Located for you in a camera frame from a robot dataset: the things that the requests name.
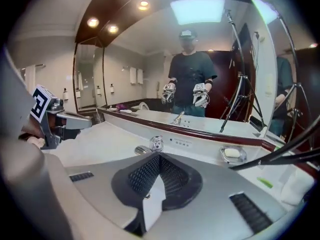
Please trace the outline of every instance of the jeans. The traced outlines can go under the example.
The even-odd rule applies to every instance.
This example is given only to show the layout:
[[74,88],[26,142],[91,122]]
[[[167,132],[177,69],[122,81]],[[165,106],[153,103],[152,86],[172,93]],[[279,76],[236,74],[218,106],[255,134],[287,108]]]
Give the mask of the jeans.
[[284,119],[272,119],[269,127],[269,131],[278,137],[281,136],[284,130],[285,120]]
[[180,107],[180,106],[174,105],[172,108],[172,113],[174,114],[180,114],[182,111],[184,111],[184,114],[187,116],[204,118],[206,109],[204,107],[194,106],[194,105],[186,106],[186,107]]

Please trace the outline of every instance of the soap dish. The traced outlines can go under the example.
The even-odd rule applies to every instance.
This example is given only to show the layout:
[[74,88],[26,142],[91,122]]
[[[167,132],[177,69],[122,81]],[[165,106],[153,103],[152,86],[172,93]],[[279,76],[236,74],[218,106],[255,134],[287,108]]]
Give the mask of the soap dish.
[[[238,150],[240,153],[239,157],[228,157],[226,156],[225,150],[226,149],[235,149]],[[247,153],[241,146],[223,146],[221,149],[221,155],[223,160],[228,164],[239,165],[247,162]]]

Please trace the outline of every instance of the man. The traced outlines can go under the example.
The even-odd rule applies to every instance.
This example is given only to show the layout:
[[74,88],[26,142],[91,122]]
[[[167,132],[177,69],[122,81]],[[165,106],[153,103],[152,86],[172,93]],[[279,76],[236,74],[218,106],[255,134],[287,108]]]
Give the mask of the man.
[[[290,88],[294,84],[290,62],[286,58],[276,57],[278,71],[277,97],[275,98],[275,107],[285,99]],[[280,107],[273,113],[269,131],[277,136],[283,133],[285,120],[287,117],[287,102],[283,102]]]
[[[204,117],[205,107],[208,104],[208,92],[210,92],[213,79],[217,77],[214,65],[205,52],[196,51],[197,33],[193,30],[184,30],[179,34],[179,41],[183,48],[182,53],[173,57],[169,75],[169,84],[164,88],[175,90],[172,92],[174,106],[172,113]],[[201,91],[206,96],[207,101],[202,105],[194,104],[194,89],[197,84],[205,84],[205,89]]]

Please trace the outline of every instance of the cap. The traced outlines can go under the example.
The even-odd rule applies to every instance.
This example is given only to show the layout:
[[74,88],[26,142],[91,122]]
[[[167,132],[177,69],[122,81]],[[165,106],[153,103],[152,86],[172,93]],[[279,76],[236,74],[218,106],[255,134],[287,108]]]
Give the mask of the cap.
[[197,33],[194,30],[183,30],[179,34],[179,38],[181,39],[195,39],[197,37]]

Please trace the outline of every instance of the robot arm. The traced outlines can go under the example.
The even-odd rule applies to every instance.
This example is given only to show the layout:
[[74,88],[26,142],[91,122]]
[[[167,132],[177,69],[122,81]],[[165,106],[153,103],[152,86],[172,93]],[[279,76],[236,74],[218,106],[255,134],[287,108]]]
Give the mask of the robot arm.
[[[62,140],[75,139],[81,129],[92,126],[90,119],[85,116],[66,112],[64,101],[54,96],[44,86],[37,85],[33,92],[36,100],[30,114],[38,121],[43,133],[45,145],[42,150],[57,148]],[[54,118],[55,124],[49,123]]]
[[173,83],[169,82],[166,84],[163,88],[163,93],[161,96],[162,104],[171,103],[174,99],[175,92],[176,86]]
[[206,85],[204,83],[196,84],[193,88],[193,105],[206,108],[209,102],[210,98],[206,90]]

